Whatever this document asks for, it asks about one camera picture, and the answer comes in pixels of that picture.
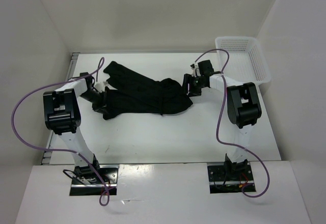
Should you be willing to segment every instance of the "white arm segment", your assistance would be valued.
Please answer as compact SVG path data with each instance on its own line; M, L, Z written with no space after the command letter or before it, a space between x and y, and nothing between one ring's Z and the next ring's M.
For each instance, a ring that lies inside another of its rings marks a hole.
M224 76L224 78L226 80L227 87L243 85L242 82L233 80L227 76ZM224 82L222 76L220 74L212 75L209 78L209 86L218 91L224 92ZM254 126L248 125L248 126L244 126L242 129L238 128L237 126L235 127L236 128L235 128L234 143L241 145L245 148L248 147L251 131L254 128ZM232 162L240 163L243 162L245 159L247 159L247 152L238 147L228 147L227 155Z
M87 91L86 80L81 79L71 83L67 83L61 88L56 89L56 92L63 92L66 89L74 89L76 98L78 98L81 94ZM90 163L93 163L94 154L87 147L79 127L77 127L76 129L76 133L64 132L58 136L65 142L68 149L77 151L78 153L83 155ZM75 166L88 166L87 163L82 160L82 158L80 158L78 155L72 154L72 157L75 161Z

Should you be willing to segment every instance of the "black garment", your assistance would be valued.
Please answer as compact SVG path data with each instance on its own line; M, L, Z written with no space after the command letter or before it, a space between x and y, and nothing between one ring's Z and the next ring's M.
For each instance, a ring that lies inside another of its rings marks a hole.
M182 92L181 85L170 78L154 81L112 61L104 73L107 82L117 90L108 90L105 120L122 113L172 115L185 111L193 103Z

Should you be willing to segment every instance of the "white wall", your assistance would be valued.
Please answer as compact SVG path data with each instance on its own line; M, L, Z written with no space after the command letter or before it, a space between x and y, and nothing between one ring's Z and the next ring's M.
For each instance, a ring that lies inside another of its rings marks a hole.
M70 51L205 50L256 36L273 0L42 0Z
M273 80L263 99L313 224L325 223L326 0L276 0L258 38Z
M0 0L0 13L0 220L7 224L14 223L32 165L41 156L15 138L11 111L28 91L63 80L70 56L40 0ZM23 138L45 146L42 93L17 113Z

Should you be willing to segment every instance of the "white plastic laundry basket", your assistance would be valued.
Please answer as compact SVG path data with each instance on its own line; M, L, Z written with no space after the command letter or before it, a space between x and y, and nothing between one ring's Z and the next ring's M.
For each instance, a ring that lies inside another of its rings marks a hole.
M224 74L241 82L253 82L257 85L270 81L270 72L260 44L253 37L217 37L216 48L225 49L230 60ZM218 51L222 67L227 55Z

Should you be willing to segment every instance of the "white table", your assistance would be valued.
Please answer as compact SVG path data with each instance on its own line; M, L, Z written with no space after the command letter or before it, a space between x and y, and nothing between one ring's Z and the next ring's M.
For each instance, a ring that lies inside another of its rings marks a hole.
M100 58L105 57L104 68L111 61L116 61L149 78L162 80L169 77L182 84L183 75L192 72L190 64L199 55L200 53L80 54L73 76L78 76L80 72L94 71ZM201 60L207 59L211 60L215 70L220 68L216 53L209 53ZM100 81L108 78L109 75L99 72ZM262 117L253 131L249 149L262 160L281 160L261 94L258 96ZM192 101L194 104L178 115L122 114L105 121L101 114L92 111L89 102L78 98L82 121L80 129L87 145L101 164L224 161L227 148L215 138L222 93L205 88L202 96L192 98ZM234 129L227 113L224 113L221 138L233 142ZM66 148L56 135L53 135L50 146ZM70 154L53 152L49 163L74 162Z
M248 223L309 224L290 162L266 162L270 188L257 199L242 193L210 194L207 165L120 165L117 195L106 207L98 196L70 197L72 165L34 166L16 224L68 223ZM260 163L252 162L258 192L266 185Z

